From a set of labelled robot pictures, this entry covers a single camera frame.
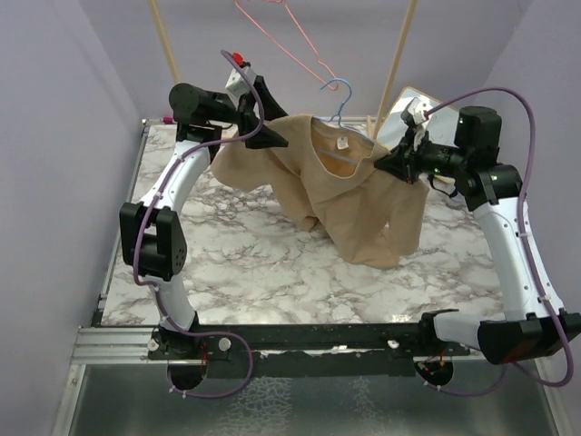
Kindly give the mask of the beige t shirt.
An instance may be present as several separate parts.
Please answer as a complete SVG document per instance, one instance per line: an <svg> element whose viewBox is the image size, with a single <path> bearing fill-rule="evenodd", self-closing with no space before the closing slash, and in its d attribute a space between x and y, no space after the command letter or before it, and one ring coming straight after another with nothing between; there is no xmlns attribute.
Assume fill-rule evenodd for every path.
<svg viewBox="0 0 581 436"><path fill-rule="evenodd" d="M376 169L385 147L310 114L266 125L287 146L226 144L211 165L220 183L244 192L268 185L297 227L325 232L347 262L394 268L418 249L428 187Z"/></svg>

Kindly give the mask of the blue wire hanger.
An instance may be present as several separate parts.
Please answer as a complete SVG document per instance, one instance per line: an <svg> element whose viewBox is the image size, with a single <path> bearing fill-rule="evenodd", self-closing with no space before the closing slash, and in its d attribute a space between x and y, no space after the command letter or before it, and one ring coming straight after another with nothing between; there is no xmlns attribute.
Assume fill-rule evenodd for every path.
<svg viewBox="0 0 581 436"><path fill-rule="evenodd" d="M344 84L347 87L348 93L346 95L346 97L338 104L337 109L335 110L335 113L333 115L331 115L330 117L327 118L321 118L318 117L318 120L322 121L325 124L336 124L336 127L338 129L342 129L342 130L346 130L351 134L355 134L357 136L360 136L361 138L365 138L366 140L369 140L369 138L361 131L357 130L356 128L350 126L350 125L345 125L342 122L342 111L344 109L344 106L350 101L352 95L353 95L353 91L352 91L352 86L350 84L350 82L344 78L341 77L334 77L330 80L328 80L321 88L320 90L322 91L325 88L330 88L330 86L332 84L335 85L339 85L339 84ZM331 150L327 150L324 148L319 148L314 146L313 150L318 153L318 154L324 154L330 158L348 163L348 164L352 164L357 166L359 164L359 160L353 159L348 157L347 155L342 155L336 152L332 152Z"/></svg>

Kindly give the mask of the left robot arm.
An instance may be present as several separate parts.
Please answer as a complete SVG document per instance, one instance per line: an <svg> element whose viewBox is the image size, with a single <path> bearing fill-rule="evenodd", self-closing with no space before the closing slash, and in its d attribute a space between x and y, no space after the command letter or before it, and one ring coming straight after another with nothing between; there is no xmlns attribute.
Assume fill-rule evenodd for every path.
<svg viewBox="0 0 581 436"><path fill-rule="evenodd" d="M288 142L266 126L285 116L262 76L250 67L232 71L222 93L179 83L169 93L172 119L177 125L170 161L153 187L137 203L119 212L123 261L133 278L152 291L160 314L159 325L172 331L169 347L187 359L200 349L194 330L198 318L188 301L181 277L187 242L180 213L199 177L228 142L222 131L237 128L238 140L248 149L285 147Z"/></svg>

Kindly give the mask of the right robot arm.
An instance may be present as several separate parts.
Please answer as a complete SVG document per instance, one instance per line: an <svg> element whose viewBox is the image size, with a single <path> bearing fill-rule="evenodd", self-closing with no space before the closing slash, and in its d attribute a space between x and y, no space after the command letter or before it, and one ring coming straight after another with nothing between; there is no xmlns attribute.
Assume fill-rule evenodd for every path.
<svg viewBox="0 0 581 436"><path fill-rule="evenodd" d="M455 182L485 235L503 298L503 319L481 320L457 310L430 312L417 333L419 348L437 355L450 342L467 345L492 364L548 357L580 333L580 316L568 312L551 288L519 201L524 185L518 170L499 163L502 119L493 109L460 110L451 146L433 143L427 131L429 105L412 99L401 111L407 126L398 145L375 162L376 168L407 183L421 174Z"/></svg>

